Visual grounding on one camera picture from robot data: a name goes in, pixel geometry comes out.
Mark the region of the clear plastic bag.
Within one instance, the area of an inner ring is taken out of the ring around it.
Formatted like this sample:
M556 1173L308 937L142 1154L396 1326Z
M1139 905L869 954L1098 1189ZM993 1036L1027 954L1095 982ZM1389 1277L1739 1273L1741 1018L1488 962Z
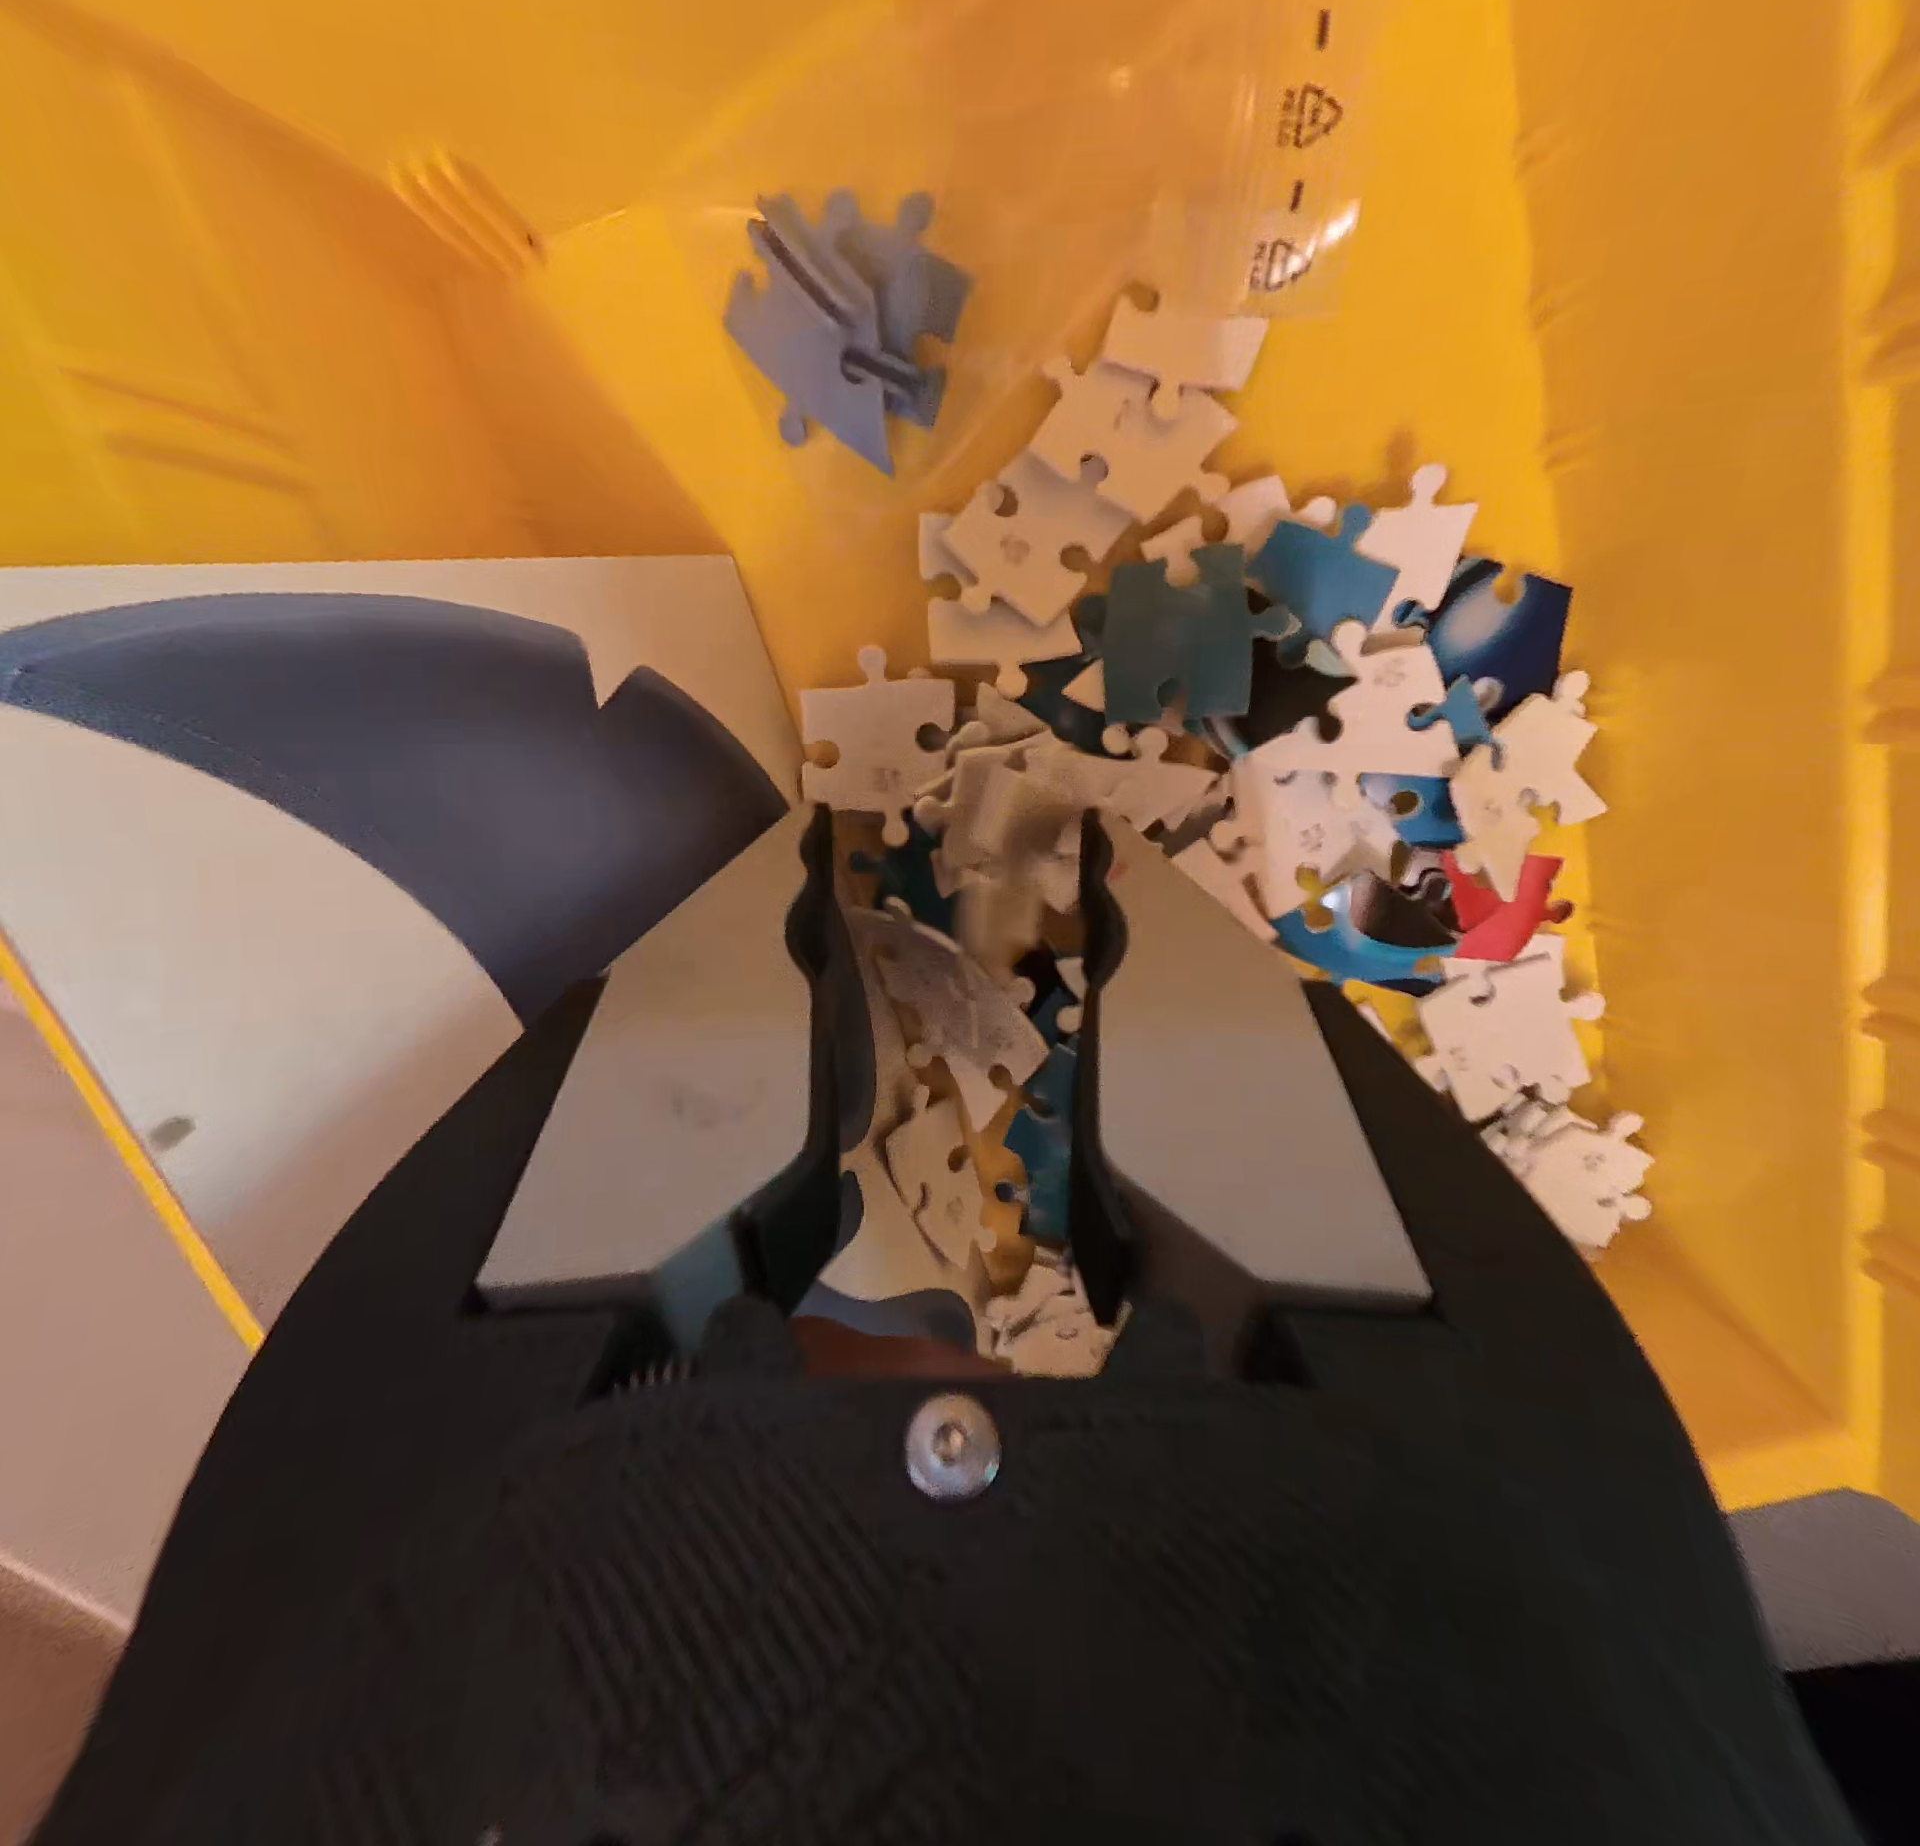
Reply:
M766 196L877 219L922 189L971 275L934 428L895 477L814 433L726 333L756 469L850 519L1031 446L1122 490L1150 442L1201 468L1201 415L1246 387L1269 322L1325 304L1361 213L1384 0L837 0L790 30L672 158L661 206L722 328Z

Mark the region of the pile of puzzle pieces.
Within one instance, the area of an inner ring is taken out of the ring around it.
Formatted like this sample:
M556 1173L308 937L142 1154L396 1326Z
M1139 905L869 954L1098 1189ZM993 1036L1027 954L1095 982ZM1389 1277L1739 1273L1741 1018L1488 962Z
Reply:
M967 716L930 673L860 651L850 686L800 694L803 795L879 823L869 925L880 982L948 1066L975 1135L1024 1093L1003 1139L1020 1160L1024 1240L1010 1293L983 1310L990 1357L1024 1377L1092 1377L1112 1348L1092 1260L1067 1227L1067 1106L1092 1097L1087 956L1013 1020L1013 945L1042 911L1089 925L1080 818L1101 809L1310 990L1413 1000L1413 1069L1470 1124L1584 1256L1648 1216L1641 1121L1584 1119L1577 1039L1603 1016L1571 994L1561 861L1534 807L1603 812L1577 762L1589 679L1561 670L1564 586L1539 647L1497 569L1465 558L1476 509L1447 505L1443 465L1403 506L1294 506L1274 474L1211 469L1233 428L1222 397L1267 322L1123 296L1098 361L1049 366L1058 398L1027 450L954 516L924 516L928 657L978 671Z

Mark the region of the white card with blue ears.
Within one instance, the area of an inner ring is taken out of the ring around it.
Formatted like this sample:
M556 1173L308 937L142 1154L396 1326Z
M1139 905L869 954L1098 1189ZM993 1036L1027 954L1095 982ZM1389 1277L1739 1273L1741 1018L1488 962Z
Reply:
M7 567L5 945L267 1329L790 807L727 556Z

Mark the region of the yellow plastic bin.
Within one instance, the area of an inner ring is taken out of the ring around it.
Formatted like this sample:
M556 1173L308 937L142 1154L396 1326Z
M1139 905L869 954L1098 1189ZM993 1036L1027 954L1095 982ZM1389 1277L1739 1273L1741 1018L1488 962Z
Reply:
M5 0L5 558L722 552L790 688L914 516L756 469L672 158L837 0ZM1916 1506L1916 0L1384 0L1228 465L1571 584L1571 846L1732 1504Z

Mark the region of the pale blue puzzle piece cluster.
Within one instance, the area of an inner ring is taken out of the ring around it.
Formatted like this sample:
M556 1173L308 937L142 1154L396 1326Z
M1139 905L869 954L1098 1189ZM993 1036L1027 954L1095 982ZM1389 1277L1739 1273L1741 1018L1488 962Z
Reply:
M827 433L895 477L895 428L934 428L948 370L924 348L951 346L971 275L928 243L938 203L912 190L889 219L835 189L818 213L766 196L746 226L758 268L733 277L722 307L732 345L780 395L780 437Z

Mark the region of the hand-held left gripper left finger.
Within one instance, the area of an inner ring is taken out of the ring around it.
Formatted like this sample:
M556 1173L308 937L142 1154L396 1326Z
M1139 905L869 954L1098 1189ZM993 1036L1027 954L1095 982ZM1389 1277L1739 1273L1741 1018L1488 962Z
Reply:
M792 1311L839 1250L843 1160L875 1102L835 825L803 806L608 970L477 1291Z

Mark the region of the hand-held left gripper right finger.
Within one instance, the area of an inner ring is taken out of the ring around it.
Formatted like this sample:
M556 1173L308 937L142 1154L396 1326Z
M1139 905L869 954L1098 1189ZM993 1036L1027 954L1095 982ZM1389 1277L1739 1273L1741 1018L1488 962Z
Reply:
M1080 823L1070 1246L1092 1313L1409 1313L1434 1291L1296 970L1132 825Z

